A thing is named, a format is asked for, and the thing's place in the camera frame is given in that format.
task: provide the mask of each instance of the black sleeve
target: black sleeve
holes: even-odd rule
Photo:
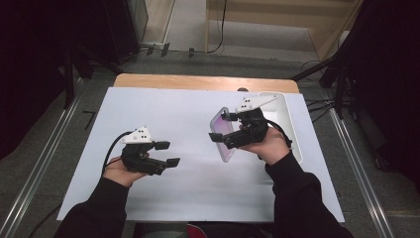
[[[102,178],[85,202],[73,206],[54,237],[121,237],[129,188]]]
[[[322,202],[320,181],[291,152],[265,170],[274,181],[274,237],[353,237]]]

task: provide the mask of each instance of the white table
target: white table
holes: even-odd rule
[[[208,136],[216,112],[223,106],[233,110],[245,95],[258,94],[109,88],[57,219],[62,220],[74,204],[88,198],[114,139],[147,125],[154,140],[171,142],[166,151],[151,151],[151,157],[181,160],[177,168],[167,169],[162,176],[142,178],[132,186],[126,206],[128,220],[271,222],[274,196],[263,162],[238,150],[226,164]],[[284,95],[293,123],[293,128],[284,129],[296,136],[303,160],[300,165],[318,177],[324,203],[344,222],[303,97]],[[111,157],[119,156],[123,148],[117,145]]]

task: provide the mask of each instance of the wire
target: wire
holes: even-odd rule
[[[220,47],[222,46],[222,44],[223,44],[223,38],[224,38],[224,28],[225,28],[225,17],[226,17],[226,5],[227,5],[227,2],[228,2],[228,0],[225,0],[225,4],[224,4],[224,7],[223,7],[223,17],[222,17],[222,32],[221,32],[221,39],[220,39],[220,43],[219,43],[219,46],[217,46],[217,48],[215,49],[215,50],[213,50],[213,51],[210,51],[210,52],[204,52],[204,51],[199,51],[199,52],[187,52],[187,51],[177,51],[177,50],[167,50],[168,52],[171,52],[171,53],[187,53],[187,54],[198,54],[198,55],[200,55],[200,54],[202,54],[202,55],[207,55],[207,54],[213,54],[213,53],[215,53],[215,52],[217,52],[219,49],[220,49]],[[160,48],[153,48],[154,49],[154,51],[163,51],[162,49],[160,49]]]
[[[302,72],[302,70],[303,70],[303,67],[304,66],[306,66],[308,63],[310,63],[310,62],[319,62],[319,63],[321,63],[322,65],[323,65],[323,63],[321,62],[321,61],[319,61],[319,60],[310,60],[310,61],[306,61],[301,67],[300,67],[300,72]],[[305,78],[306,79],[308,79],[309,81],[315,81],[315,80],[317,80],[317,79],[315,79],[315,78],[309,78],[309,77],[307,77],[307,76],[305,76]]]
[[[314,112],[314,111],[318,111],[318,110],[326,108],[326,107],[332,108],[332,107],[334,107],[335,104],[336,104],[336,102],[327,103],[326,105],[321,106],[321,107],[315,107],[315,108],[312,108],[312,109],[308,109],[308,111],[309,112]]]
[[[315,118],[312,123],[315,123],[316,121],[318,121],[321,117],[323,117],[331,108],[328,108],[327,110],[325,110],[319,117]]]
[[[305,101],[316,101],[316,102],[322,102],[322,101],[332,101],[334,98],[327,98],[327,99],[305,99]]]
[[[270,121],[270,120],[265,120],[268,124],[270,124],[273,128],[277,129],[277,131],[279,131],[283,137],[284,137],[284,141],[286,142],[286,145],[288,148],[291,148],[291,143],[292,141],[290,141],[290,139],[287,137],[287,135],[284,133],[283,128],[281,128],[277,123]]]
[[[117,159],[117,160],[115,160],[115,161],[112,161],[112,162],[110,162],[110,163],[106,164],[105,169],[106,169],[109,165],[114,164],[114,163],[116,163],[116,162],[118,162],[118,161],[121,161],[121,158],[119,158],[119,159]]]
[[[314,104],[317,104],[317,103],[320,103],[320,102],[327,102],[327,103],[334,103],[334,100],[319,100],[319,101],[313,101],[313,102],[311,102],[311,103],[309,103],[309,104],[307,104],[306,106],[312,106],[312,105],[314,105]]]
[[[216,25],[217,25],[217,32],[219,33],[219,36],[222,36],[223,34],[223,32],[221,31],[221,29],[220,29],[220,27],[219,27],[219,6],[218,6],[218,1],[216,1],[216,12],[217,12],[217,16],[216,16]]]
[[[101,175],[103,175],[104,174],[104,172],[105,172],[105,168],[108,166],[108,165],[110,165],[110,164],[112,164],[113,162],[111,162],[111,163],[109,163],[108,164],[108,160],[109,160],[109,156],[111,155],[111,152],[112,152],[112,150],[114,149],[114,147],[115,147],[115,144],[117,144],[117,142],[121,139],[121,138],[123,138],[123,137],[125,137],[125,136],[127,136],[127,135],[130,135],[132,132],[124,132],[123,134],[121,134],[120,136],[118,136],[117,137],[117,139],[115,139],[115,141],[112,143],[112,145],[111,145],[111,147],[109,148],[109,150],[108,150],[108,153],[106,154],[106,157],[105,157],[105,161],[104,161],[104,165],[102,166],[102,173],[101,173]]]
[[[38,229],[40,229],[40,227],[56,212],[59,210],[59,208],[62,206],[62,202],[56,207],[54,208],[52,211],[50,211],[50,213],[44,217],[44,219],[42,221],[40,221],[40,223],[38,223],[38,225],[32,230],[31,234],[29,234],[28,238],[32,238],[34,237],[35,233],[38,231]]]
[[[222,38],[220,39],[219,46],[218,46],[215,50],[210,51],[210,52],[207,52],[208,54],[212,54],[212,53],[217,52],[217,50],[219,50],[219,48],[222,46],[222,43],[223,43],[223,30],[224,30],[224,27],[225,27],[225,17],[226,17],[226,3],[227,3],[227,2],[228,2],[228,0],[225,0],[225,6],[223,7],[223,17],[222,17]]]

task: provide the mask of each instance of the hand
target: hand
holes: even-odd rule
[[[141,179],[146,175],[144,173],[129,172],[121,161],[121,158],[117,157],[112,159],[110,164],[105,168],[103,177],[130,187],[135,180]]]
[[[251,143],[239,149],[259,155],[270,166],[283,159],[289,152],[283,135],[269,127],[264,139],[259,143]]]

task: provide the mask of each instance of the person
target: person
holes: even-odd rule
[[[269,128],[262,142],[240,149],[259,155],[274,182],[273,237],[353,237],[324,205],[320,181],[300,168],[280,132]],[[144,176],[113,159],[90,197],[70,209],[54,237],[121,237],[130,186]]]

